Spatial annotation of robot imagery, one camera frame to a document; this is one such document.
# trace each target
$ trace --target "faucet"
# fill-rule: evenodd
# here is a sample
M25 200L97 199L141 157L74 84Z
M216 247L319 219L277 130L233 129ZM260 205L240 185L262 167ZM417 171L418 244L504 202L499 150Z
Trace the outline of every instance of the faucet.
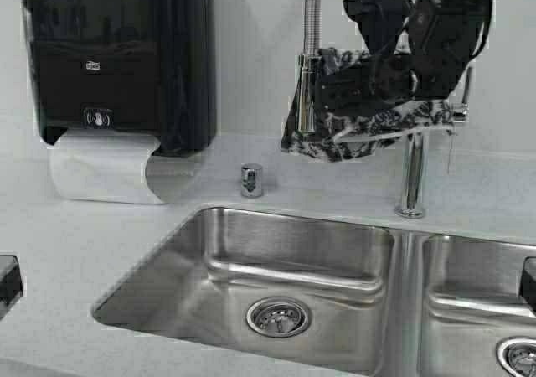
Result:
M298 131L315 132L314 85L322 59L320 48L321 0L304 0L303 51L298 59Z
M299 56L298 131L307 135L315 131L314 85L321 65L320 46L321 0L304 0L304 43ZM461 104L451 107L454 122L466 123L473 68L466 72L466 84ZM426 167L428 164L429 133L416 132L405 138L405 159L402 191L395 212L409 219L425 216L423 205Z

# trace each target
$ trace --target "sink basin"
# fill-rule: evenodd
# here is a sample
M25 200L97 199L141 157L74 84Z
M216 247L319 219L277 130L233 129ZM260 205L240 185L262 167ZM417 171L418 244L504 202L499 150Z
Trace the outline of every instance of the sink basin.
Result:
M536 338L536 317L519 296L536 246L436 236L422 254L420 375L508 376L497 361L500 343Z
M520 294L524 271L536 292L536 246L214 208L94 316L373 377L508 377L506 348L525 377L536 299Z
M94 316L108 326L372 375L382 364L395 247L379 228L206 209Z

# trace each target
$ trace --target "robotic arm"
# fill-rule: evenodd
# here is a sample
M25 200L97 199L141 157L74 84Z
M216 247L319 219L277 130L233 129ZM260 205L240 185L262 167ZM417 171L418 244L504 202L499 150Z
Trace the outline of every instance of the robotic arm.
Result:
M372 116L407 101L444 100L484 49L494 0L345 0L370 56L317 82L316 111ZM397 52L407 32L410 52Z

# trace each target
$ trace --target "drain strainer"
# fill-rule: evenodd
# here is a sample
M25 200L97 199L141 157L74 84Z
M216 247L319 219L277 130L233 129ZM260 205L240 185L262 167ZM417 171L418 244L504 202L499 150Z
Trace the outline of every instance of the drain strainer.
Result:
M309 328L307 306L288 297L269 297L248 310L246 322L256 333L270 338L289 338Z
M536 340L515 338L499 345L497 356L514 377L536 377Z

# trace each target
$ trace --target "wall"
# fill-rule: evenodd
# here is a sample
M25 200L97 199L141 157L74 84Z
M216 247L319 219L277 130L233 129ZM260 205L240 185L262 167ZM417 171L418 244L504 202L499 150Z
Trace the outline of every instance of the wall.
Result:
M34 125L20 0L0 0L0 155L46 158Z
M322 46L361 46L342 0L323 0ZM456 150L536 155L530 142L536 65L534 0L497 0L488 49L477 60L471 119ZM222 132L279 136L302 42L301 0L216 0ZM448 148L450 142L436 138Z

